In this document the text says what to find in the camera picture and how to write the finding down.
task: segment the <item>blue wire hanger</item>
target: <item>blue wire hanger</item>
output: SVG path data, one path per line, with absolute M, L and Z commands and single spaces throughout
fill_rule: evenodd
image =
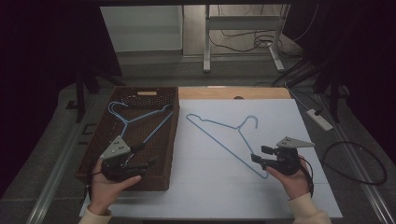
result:
M 224 149 L 226 149 L 229 153 L 231 153 L 234 157 L 236 157 L 238 160 L 240 160 L 242 163 L 244 163 L 250 170 L 252 170 L 254 173 L 256 173 L 257 175 L 259 175 L 261 178 L 266 179 L 268 178 L 268 173 L 265 171 L 266 175 L 262 175 L 261 173 L 257 172 L 255 169 L 253 169 L 253 167 L 251 167 L 247 162 L 245 162 L 244 160 L 242 160 L 240 157 L 238 157 L 235 153 L 233 153 L 230 149 L 228 149 L 226 146 L 224 146 L 218 139 L 216 139 L 214 136 L 212 136 L 210 133 L 208 133 L 207 131 L 205 131 L 202 127 L 200 127 L 197 123 L 195 123 L 191 118 L 189 117 L 196 117 L 198 118 L 201 122 L 211 122 L 214 124 L 218 124 L 230 129 L 234 129 L 237 130 L 239 132 L 239 134 L 241 135 L 241 137 L 244 139 L 248 149 L 250 150 L 251 154 L 254 154 L 253 149 L 251 148 L 250 144 L 248 143 L 247 139 L 245 138 L 245 136 L 242 134 L 241 129 L 242 127 L 245 125 L 245 123 L 248 121 L 248 119 L 254 119 L 256 121 L 256 126 L 255 128 L 257 129 L 259 121 L 255 116 L 247 116 L 245 118 L 245 120 L 236 127 L 233 127 L 231 125 L 228 124 L 223 124 L 214 120 L 210 120 L 210 119 L 202 119 L 201 117 L 199 117 L 198 115 L 195 114 L 188 114 L 186 116 L 186 119 L 189 120 L 192 124 L 194 124 L 197 128 L 199 128 L 202 132 L 206 133 L 210 138 L 212 138 L 215 142 L 217 142 L 219 145 L 221 145 Z
M 125 103 L 122 103 L 122 102 L 115 102 L 115 101 L 113 101 L 113 102 L 110 102 L 110 104 L 108 104 L 108 106 L 107 106 L 108 112 L 110 112 L 111 114 L 113 114 L 114 116 L 116 116 L 118 119 L 120 119 L 120 120 L 124 123 L 124 128 L 123 128 L 122 133 L 121 133 L 121 135 L 120 135 L 120 137 L 123 137 L 124 134 L 125 134 L 126 129 L 128 128 L 128 125 L 129 125 L 130 123 L 133 123 L 133 122 L 138 121 L 138 120 L 140 120 L 140 119 L 144 119 L 144 118 L 149 117 L 149 116 L 154 115 L 154 114 L 162 113 L 162 112 L 165 111 L 165 109 L 166 109 L 167 107 L 171 106 L 172 104 L 170 104 L 170 105 L 165 105 L 165 106 L 163 107 L 163 109 L 161 109 L 161 110 L 154 110 L 154 111 L 151 111 L 151 112 L 149 112 L 149 113 L 147 113 L 147 114 L 144 114 L 144 115 L 142 115 L 142 116 L 139 116 L 139 117 L 137 117 L 137 118 L 135 118 L 135 119 L 130 119 L 130 120 L 123 118 L 118 112 L 116 112 L 116 111 L 114 110 L 114 105 L 123 105 L 123 106 L 128 106 L 128 105 L 125 104 Z

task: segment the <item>metal rail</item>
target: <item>metal rail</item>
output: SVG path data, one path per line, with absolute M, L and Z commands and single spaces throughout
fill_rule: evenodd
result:
M 94 98 L 91 97 L 88 99 L 88 111 L 93 107 Z M 58 157 L 55 165 L 53 166 L 52 172 L 47 179 L 46 185 L 41 190 L 40 196 L 35 202 L 35 207 L 32 210 L 32 213 L 28 217 L 27 224 L 38 224 L 42 223 L 44 220 L 47 211 L 50 208 L 50 204 L 52 202 L 53 196 L 55 195 L 56 190 L 61 183 L 62 178 L 64 177 L 64 171 L 67 165 L 70 162 L 71 156 L 74 152 L 74 146 L 77 143 L 78 135 L 81 134 L 84 123 L 87 118 L 87 113 L 82 118 L 79 124 L 76 124 L 69 137 L 67 138 L 66 144 L 62 148 L 61 154 Z

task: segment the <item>dark wall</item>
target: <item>dark wall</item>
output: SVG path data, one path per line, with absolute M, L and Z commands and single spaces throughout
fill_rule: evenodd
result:
M 120 76 L 99 7 L 8 0 L 0 6 L 0 194 L 51 120 L 80 68 Z M 85 71 L 86 76 L 94 74 Z
M 348 105 L 396 163 L 396 4 L 370 4 L 346 44 L 341 70 Z

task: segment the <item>wrist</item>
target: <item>wrist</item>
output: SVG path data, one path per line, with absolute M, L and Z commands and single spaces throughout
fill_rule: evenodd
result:
M 102 206 L 100 204 L 91 203 L 88 205 L 88 210 L 97 216 L 108 216 L 107 206 Z

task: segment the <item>table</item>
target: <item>table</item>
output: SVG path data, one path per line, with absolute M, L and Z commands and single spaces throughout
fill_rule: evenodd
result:
M 159 220 L 292 218 L 283 187 L 271 176 L 259 176 L 265 172 L 260 165 L 254 166 L 250 161 L 247 146 L 236 130 L 192 118 L 234 155 L 250 163 L 247 165 L 250 169 L 185 119 L 192 113 L 202 119 L 225 120 L 235 126 L 247 115 L 255 116 L 258 119 L 257 130 L 251 119 L 246 119 L 241 128 L 255 154 L 260 153 L 260 145 L 275 147 L 285 135 L 309 142 L 297 105 L 287 90 L 180 88 L 179 98 L 169 190 L 124 191 L 110 207 L 113 216 Z M 314 169 L 314 202 L 330 217 L 341 217 L 315 150 L 312 147 L 298 150 Z M 81 213 L 88 203 L 86 199 Z

